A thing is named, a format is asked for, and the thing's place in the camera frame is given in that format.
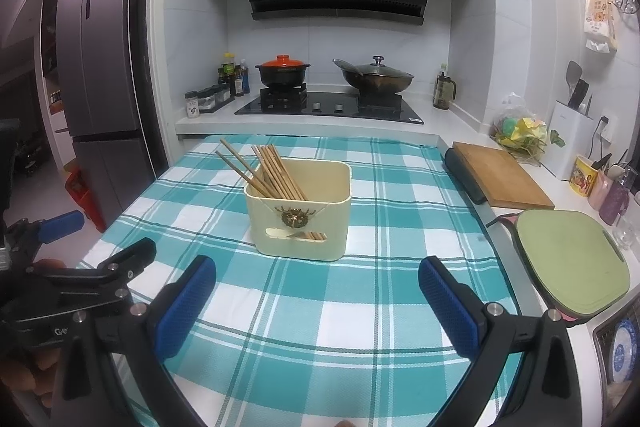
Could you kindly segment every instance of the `plastic bag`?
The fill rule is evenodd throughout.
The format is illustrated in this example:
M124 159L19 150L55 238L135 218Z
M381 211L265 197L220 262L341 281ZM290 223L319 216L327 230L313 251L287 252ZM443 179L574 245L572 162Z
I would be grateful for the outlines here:
M526 106L514 92L502 101L494 118L491 136L498 145L520 161L540 161L545 152L546 124Z
M610 53L617 48L613 23L613 0L586 0L584 32L588 49L598 53Z

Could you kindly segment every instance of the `green cutting board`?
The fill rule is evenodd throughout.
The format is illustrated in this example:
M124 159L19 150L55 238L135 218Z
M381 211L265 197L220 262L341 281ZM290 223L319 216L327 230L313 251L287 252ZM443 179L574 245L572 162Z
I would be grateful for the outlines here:
M530 267L560 311L591 317L629 290L629 270L594 219L572 210L525 210L516 222Z

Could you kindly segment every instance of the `cup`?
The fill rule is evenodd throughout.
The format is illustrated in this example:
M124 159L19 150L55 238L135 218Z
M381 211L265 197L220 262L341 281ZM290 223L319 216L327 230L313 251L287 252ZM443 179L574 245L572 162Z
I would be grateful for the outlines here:
M591 162L584 156L578 156L575 159L574 171L569 179L569 186L580 194L583 198L587 198L591 193L591 189L598 177L598 171L591 168Z
M636 227L626 215L626 212L618 216L611 230L611 235L619 247L625 250L631 248L636 241Z
M593 210L598 211L600 209L604 198L609 194L609 189L611 188L612 183L613 181L608 178L604 172L598 171L596 181L593 184L591 194L589 195L589 204Z

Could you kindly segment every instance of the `cream plastic container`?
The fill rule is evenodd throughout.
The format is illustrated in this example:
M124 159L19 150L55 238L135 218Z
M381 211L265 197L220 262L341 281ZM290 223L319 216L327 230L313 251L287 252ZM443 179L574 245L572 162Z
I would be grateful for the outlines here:
M282 159L309 201L265 198L244 188L251 236L260 253L313 261L336 261L344 255L351 212L351 167L328 160ZM324 233L323 241L304 232Z

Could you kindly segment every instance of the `stove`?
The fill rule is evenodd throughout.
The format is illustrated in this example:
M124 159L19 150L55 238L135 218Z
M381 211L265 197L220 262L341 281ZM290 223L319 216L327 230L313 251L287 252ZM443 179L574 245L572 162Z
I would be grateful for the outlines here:
M306 84L287 90L261 89L236 114L304 114L370 118L424 124L399 94L351 94L307 91Z

